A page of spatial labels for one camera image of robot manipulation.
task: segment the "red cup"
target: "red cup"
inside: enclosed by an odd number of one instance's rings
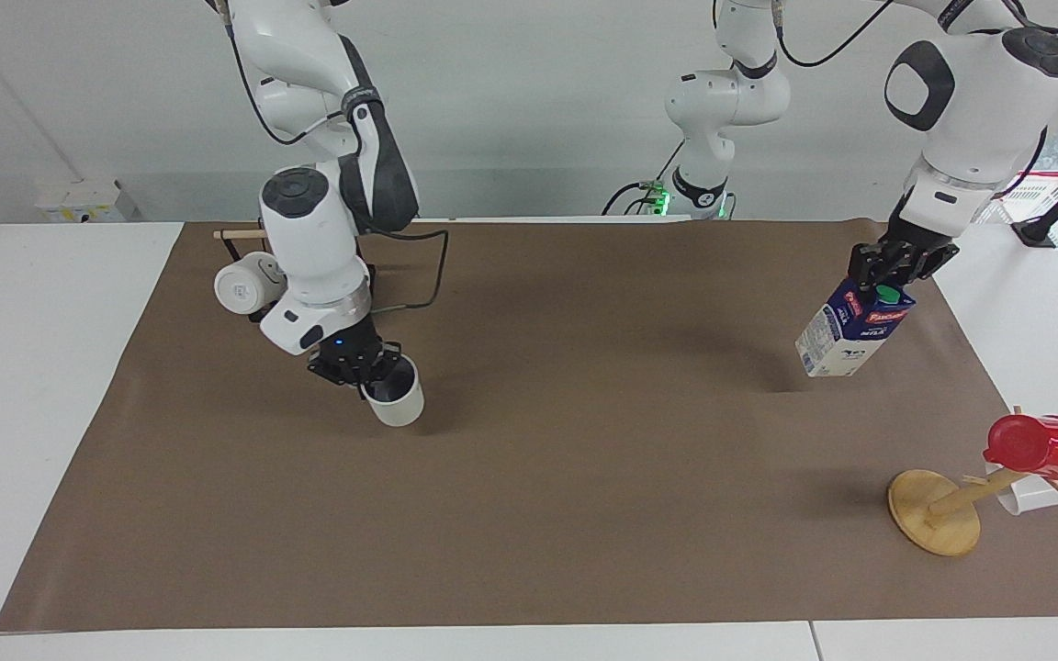
[[[1058,415],[1008,415],[990,427],[986,461],[1058,480]]]

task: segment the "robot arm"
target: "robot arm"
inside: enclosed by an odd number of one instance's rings
[[[231,10],[235,42],[272,76],[257,100],[274,97],[277,115],[314,105],[314,91],[339,104],[358,147],[339,159],[338,188],[359,232],[407,226],[419,213],[414,180],[358,49],[328,22],[329,1],[232,0]]]
[[[298,135],[297,127],[315,130],[311,146],[328,160],[282,169],[263,185],[260,214],[275,254],[222,269],[215,294],[238,314],[259,316],[273,304],[260,318],[273,344],[311,351],[311,372],[355,386],[382,422],[408,424],[423,409],[419,373],[375,330],[369,269],[357,246],[358,234],[398,232],[419,212],[378,89],[352,42],[329,24],[329,0],[230,0],[230,14],[219,0],[217,8],[236,55],[272,76],[254,94],[257,112]],[[349,153],[331,139],[336,115],[357,137]]]
[[[668,116],[685,131],[679,162],[663,182],[672,192],[671,213],[717,217],[734,162],[734,143],[723,131],[774,122],[790,105],[769,10],[771,0],[722,3],[717,43],[731,67],[681,76],[668,91]]]
[[[1058,108],[1058,31],[1033,24],[1008,0],[899,1],[946,34],[909,45],[888,76],[889,109],[927,140],[884,237],[853,249],[849,276],[863,292],[902,288],[952,259],[952,239],[1010,180]],[[920,104],[894,98],[910,78],[927,89]]]

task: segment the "white table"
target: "white table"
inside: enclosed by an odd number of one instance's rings
[[[180,229],[0,226],[0,607]],[[936,280],[974,351],[1007,403],[1058,414],[1058,255],[1020,247],[1004,226],[957,243]],[[920,641],[943,644],[945,660],[1058,658],[1058,619],[114,631],[0,637],[0,658],[806,661],[818,645],[836,661],[909,658]]]

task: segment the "white wall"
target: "white wall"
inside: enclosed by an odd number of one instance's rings
[[[654,176],[679,140],[669,80],[724,65],[710,4],[353,0],[340,13],[386,96],[423,214],[455,217],[597,213],[619,184]],[[1055,0],[1026,5],[1058,24]],[[823,54],[871,10],[791,3],[790,47]],[[923,135],[889,115],[882,79],[904,47],[936,33],[893,8],[831,65],[786,68],[788,115],[734,132],[740,217],[884,217]],[[178,220],[251,218],[266,175],[308,159],[260,134],[203,0],[0,0],[0,74],[17,96],[0,114],[36,121],[0,117],[0,220],[34,219],[30,179],[68,171],[56,149],[80,175],[121,179],[147,217]]]

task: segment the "brown paper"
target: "brown paper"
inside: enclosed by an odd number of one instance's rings
[[[1006,414],[936,288],[856,377],[798,363],[873,223],[454,226],[441,300],[380,317],[427,396],[398,430],[219,307],[213,229],[0,631],[1058,616],[1058,508],[979,503],[957,561],[889,516],[895,474],[981,470]],[[365,254],[380,305],[428,294],[434,243]]]

